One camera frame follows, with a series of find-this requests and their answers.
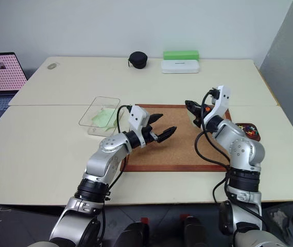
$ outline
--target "cork board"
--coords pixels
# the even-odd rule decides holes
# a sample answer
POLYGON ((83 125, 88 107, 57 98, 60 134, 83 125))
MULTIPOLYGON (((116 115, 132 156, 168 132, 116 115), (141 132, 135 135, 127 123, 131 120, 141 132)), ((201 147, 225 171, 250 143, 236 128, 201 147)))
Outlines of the cork board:
MULTIPOLYGON (((151 124, 155 134, 161 134, 171 126, 177 126, 177 130, 162 143, 151 142, 145 148, 134 149, 127 158, 125 171, 225 171, 223 167, 207 162, 197 155, 194 141, 200 129, 192 124, 184 105, 139 106, 146 108, 150 114, 163 114, 158 121, 151 124)), ((231 120, 229 111, 223 118, 231 120)), ((213 143, 227 154, 216 141, 213 140, 213 143)), ((204 135, 199 139, 198 149, 205 157, 228 164, 228 161, 208 143, 204 135)))

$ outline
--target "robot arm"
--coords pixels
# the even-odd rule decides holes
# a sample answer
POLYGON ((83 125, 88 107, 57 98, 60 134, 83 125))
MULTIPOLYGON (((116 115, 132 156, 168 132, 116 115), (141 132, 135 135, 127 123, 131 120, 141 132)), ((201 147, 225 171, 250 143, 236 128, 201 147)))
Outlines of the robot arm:
POLYGON ((97 215, 103 210, 104 200, 109 200, 109 189, 118 166, 132 149, 156 140, 162 142, 176 130, 171 127, 162 134, 152 132, 151 123, 163 114, 150 114, 143 108, 127 107, 130 113, 130 131, 103 139, 99 149, 88 160, 82 180, 57 221, 49 242, 39 242, 30 247, 83 247, 100 246, 98 239, 100 221, 97 215))
POLYGON ((228 199, 220 204, 219 228, 223 234, 233 235, 234 246, 285 246, 271 233, 262 231, 260 183, 261 162, 265 150, 259 142, 249 139, 234 123, 222 119, 228 108, 230 90, 225 86, 210 90, 214 104, 199 105, 185 101, 196 119, 194 123, 230 154, 230 168, 226 174, 225 193, 228 199))

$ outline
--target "green box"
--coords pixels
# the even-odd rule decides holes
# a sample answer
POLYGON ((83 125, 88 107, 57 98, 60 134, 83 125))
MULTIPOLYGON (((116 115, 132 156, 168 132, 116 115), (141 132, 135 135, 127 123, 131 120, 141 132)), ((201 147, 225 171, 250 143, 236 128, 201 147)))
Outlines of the green box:
POLYGON ((163 52, 164 60, 199 60, 197 50, 168 50, 163 52))

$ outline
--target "green cloth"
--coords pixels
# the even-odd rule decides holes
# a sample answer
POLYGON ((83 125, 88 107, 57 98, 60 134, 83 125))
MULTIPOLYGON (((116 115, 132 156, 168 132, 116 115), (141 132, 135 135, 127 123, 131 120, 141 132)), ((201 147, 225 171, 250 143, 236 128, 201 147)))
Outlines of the green cloth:
POLYGON ((92 118, 93 125, 104 128, 105 131, 116 127, 116 110, 113 108, 103 108, 92 118))

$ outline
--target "floor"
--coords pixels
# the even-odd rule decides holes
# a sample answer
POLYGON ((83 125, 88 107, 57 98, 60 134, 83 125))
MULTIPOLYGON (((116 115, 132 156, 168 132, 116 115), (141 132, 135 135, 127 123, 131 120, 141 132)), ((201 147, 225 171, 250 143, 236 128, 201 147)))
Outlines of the floor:
MULTIPOLYGON (((39 212, 0 206, 0 247, 26 247, 47 240, 62 208, 38 208, 39 212)), ((149 218, 151 246, 182 246, 181 214, 199 218, 208 231, 210 246, 229 246, 229 237, 218 229, 218 209, 213 204, 107 206, 104 246, 113 246, 130 223, 149 218)))

